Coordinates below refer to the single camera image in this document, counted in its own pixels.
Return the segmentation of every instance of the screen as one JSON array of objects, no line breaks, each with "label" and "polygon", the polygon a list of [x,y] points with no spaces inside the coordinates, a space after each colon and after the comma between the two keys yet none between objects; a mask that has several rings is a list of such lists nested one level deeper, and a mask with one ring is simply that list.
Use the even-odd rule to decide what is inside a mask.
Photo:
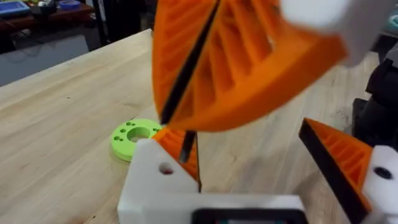
[{"label": "screen", "polygon": [[262,220],[223,220],[216,224],[286,224],[285,221],[262,221]]}]

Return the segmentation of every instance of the wooden table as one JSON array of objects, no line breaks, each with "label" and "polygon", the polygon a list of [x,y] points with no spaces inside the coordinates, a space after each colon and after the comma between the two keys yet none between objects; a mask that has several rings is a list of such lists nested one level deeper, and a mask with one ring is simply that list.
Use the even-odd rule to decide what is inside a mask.
[{"label": "wooden table", "polygon": [[[146,30],[0,88],[0,223],[118,222],[129,164],[112,155],[109,136],[131,118],[156,118],[151,42]],[[347,128],[376,65],[369,54],[265,118],[200,133],[203,190],[299,194],[310,223],[341,223],[343,212],[297,135],[304,116]]]},{"label": "wooden table", "polygon": [[[94,8],[81,3],[80,8],[76,10],[62,10],[58,9],[56,13],[49,16],[48,21],[54,22],[59,20],[70,20],[70,19],[81,19],[82,17],[88,16],[94,13]],[[0,32],[15,32],[17,30],[30,28],[34,25],[40,24],[40,21],[35,19],[32,15],[15,17],[13,19],[7,19],[7,23],[0,21]]]}]

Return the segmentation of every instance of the green washer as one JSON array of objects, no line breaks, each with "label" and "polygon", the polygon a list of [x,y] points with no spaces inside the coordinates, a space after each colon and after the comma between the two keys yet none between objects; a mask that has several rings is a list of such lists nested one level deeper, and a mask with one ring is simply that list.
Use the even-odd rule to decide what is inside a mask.
[{"label": "green washer", "polygon": [[136,148],[136,141],[140,138],[152,138],[161,125],[149,119],[132,119],[116,128],[111,136],[113,152],[125,161],[131,161]]}]

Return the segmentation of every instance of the orange ribbed part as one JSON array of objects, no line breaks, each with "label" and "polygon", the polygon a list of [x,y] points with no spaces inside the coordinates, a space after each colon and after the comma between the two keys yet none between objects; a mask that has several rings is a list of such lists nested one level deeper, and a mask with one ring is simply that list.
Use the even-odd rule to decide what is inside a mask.
[{"label": "orange ribbed part", "polygon": [[[158,114],[214,0],[159,0],[153,89]],[[288,24],[275,0],[222,0],[168,126],[222,131],[270,113],[345,56],[336,36]]]},{"label": "orange ribbed part", "polygon": [[372,154],[372,147],[362,141],[312,119],[305,121],[317,134],[323,146],[332,156],[346,179],[359,195],[362,203],[371,206],[362,193],[363,183]]}]

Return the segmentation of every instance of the orange 3d printed part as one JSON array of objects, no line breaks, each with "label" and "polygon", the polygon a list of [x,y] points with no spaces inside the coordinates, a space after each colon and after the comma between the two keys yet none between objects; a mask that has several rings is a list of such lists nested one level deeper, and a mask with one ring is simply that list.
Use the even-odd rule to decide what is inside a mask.
[{"label": "orange 3d printed part", "polygon": [[360,223],[371,206],[363,184],[372,147],[337,129],[305,118],[300,129],[303,141],[351,223]]},{"label": "orange 3d printed part", "polygon": [[159,0],[153,50],[158,114],[198,37],[208,29],[168,127],[222,131],[253,121],[345,56],[337,36],[288,24],[277,5],[267,0]]}]

